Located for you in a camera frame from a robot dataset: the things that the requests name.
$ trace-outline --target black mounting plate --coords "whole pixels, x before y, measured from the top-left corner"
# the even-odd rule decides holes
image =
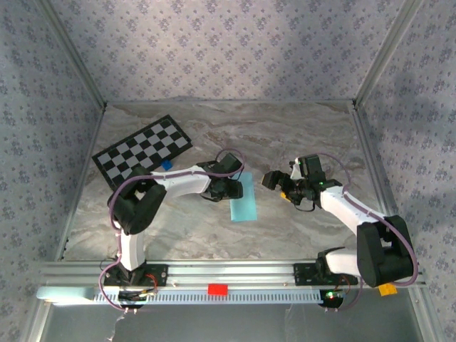
[[[128,272],[129,279],[125,275],[125,269],[122,268],[121,264],[114,266],[106,273],[104,286],[154,287],[154,281],[145,276],[146,274],[152,274],[157,280],[157,286],[163,287],[166,286],[168,265],[144,263],[133,272]]]
[[[293,265],[294,283],[296,286],[344,286],[348,285],[346,280],[341,277],[345,276],[350,285],[357,285],[358,278],[348,274],[330,274],[321,276],[318,274],[315,262],[298,263]]]

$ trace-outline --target wallpaper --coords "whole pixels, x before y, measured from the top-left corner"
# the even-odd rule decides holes
[[[103,98],[349,99],[402,0],[51,0]]]
[[[34,3],[0,9],[0,341],[17,341],[99,112]]]
[[[385,185],[456,341],[456,4],[425,1],[366,103]]]

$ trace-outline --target checkerboard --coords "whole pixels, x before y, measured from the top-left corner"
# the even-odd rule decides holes
[[[190,138],[170,115],[166,115],[97,153],[92,159],[110,188],[115,190],[134,167],[142,165],[153,171],[163,160],[171,160],[190,147]]]

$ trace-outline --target marble surface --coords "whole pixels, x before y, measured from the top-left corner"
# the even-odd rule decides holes
[[[211,203],[199,195],[168,200],[146,230],[149,260],[313,258],[327,248],[352,247],[356,238],[331,214],[321,209],[299,212],[278,190],[261,186],[265,172],[288,172],[290,160],[312,152],[339,156],[353,176],[351,193],[376,208],[361,147],[344,105],[135,104],[122,110],[109,106],[93,154],[166,114],[178,122],[194,145],[172,161],[173,170],[211,160],[223,147],[235,147],[245,154],[246,170],[255,181],[258,221],[232,222],[229,201]],[[327,177],[346,182],[334,161],[325,157],[321,161]],[[101,260],[115,255],[106,207],[110,194],[91,162],[65,260]]]

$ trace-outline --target light blue block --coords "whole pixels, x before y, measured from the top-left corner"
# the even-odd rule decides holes
[[[257,204],[255,202],[254,179],[251,172],[243,172],[239,181],[242,183],[242,198],[231,199],[231,220],[233,222],[257,221]]]

